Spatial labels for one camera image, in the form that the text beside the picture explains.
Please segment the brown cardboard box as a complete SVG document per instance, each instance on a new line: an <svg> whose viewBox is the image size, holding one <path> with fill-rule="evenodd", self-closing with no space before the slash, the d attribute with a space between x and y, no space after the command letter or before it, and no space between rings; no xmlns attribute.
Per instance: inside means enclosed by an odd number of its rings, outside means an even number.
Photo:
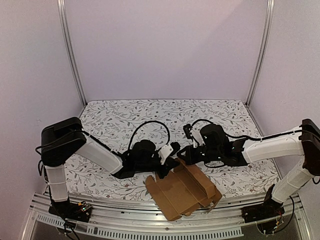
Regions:
<svg viewBox="0 0 320 240"><path fill-rule="evenodd" d="M199 208L211 211L222 198L216 185L197 165L187 165L176 158L179 163L163 179L157 174L149 175L145 187L167 221L172 222L182 216L190 216Z"/></svg>

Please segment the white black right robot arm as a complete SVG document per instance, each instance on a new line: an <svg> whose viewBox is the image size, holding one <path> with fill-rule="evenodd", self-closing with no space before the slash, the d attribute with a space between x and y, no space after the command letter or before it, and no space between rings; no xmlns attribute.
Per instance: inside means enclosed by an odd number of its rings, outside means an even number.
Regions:
<svg viewBox="0 0 320 240"><path fill-rule="evenodd" d="M176 155L186 165L216 161L224 167L243 167L265 159L302 157L282 180L268 189L258 208L262 218L269 218L292 194L320 174L320 129L308 118L289 131L260 138L229 135L221 125L209 120L199 134L194 133L192 124L186 124L183 130L193 143Z"/></svg>

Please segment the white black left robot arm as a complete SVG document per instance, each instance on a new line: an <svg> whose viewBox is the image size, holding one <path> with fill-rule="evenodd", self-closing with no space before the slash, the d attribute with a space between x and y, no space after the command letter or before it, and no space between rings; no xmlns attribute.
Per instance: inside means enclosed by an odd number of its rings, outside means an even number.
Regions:
<svg viewBox="0 0 320 240"><path fill-rule="evenodd" d="M123 153L116 152L86 132L78 117L71 117L45 127L41 132L41 145L35 148L35 152L40 155L43 170L39 172L45 172L55 209L63 217L70 217L75 210L69 202L65 163L73 155L86 158L116 179L150 172L164 178L178 166L173 156L180 149L178 142L169 139L159 149L152 141L143 139L130 142Z"/></svg>

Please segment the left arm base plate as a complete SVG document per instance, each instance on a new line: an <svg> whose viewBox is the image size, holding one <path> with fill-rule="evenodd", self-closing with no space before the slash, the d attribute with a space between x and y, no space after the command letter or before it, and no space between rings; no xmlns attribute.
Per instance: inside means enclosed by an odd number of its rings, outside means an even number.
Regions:
<svg viewBox="0 0 320 240"><path fill-rule="evenodd" d="M70 219L88 223L92 210L93 206L90 203L86 203L85 201L72 203L68 198L66 201L61 202L51 200L48 212L52 215L59 216L63 220Z"/></svg>

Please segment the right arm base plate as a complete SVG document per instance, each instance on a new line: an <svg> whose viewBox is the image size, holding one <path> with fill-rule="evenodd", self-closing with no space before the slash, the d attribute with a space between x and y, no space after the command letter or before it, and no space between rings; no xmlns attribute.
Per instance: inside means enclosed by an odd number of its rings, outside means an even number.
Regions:
<svg viewBox="0 0 320 240"><path fill-rule="evenodd" d="M278 203L272 199L273 184L266 192L265 198L262 203L245 206L241 209L241 216L245 223L252 223L273 218L271 221L265 221L257 225L258 230L264 235L274 234L280 224L280 220L275 217L282 218L285 213L283 203Z"/></svg>

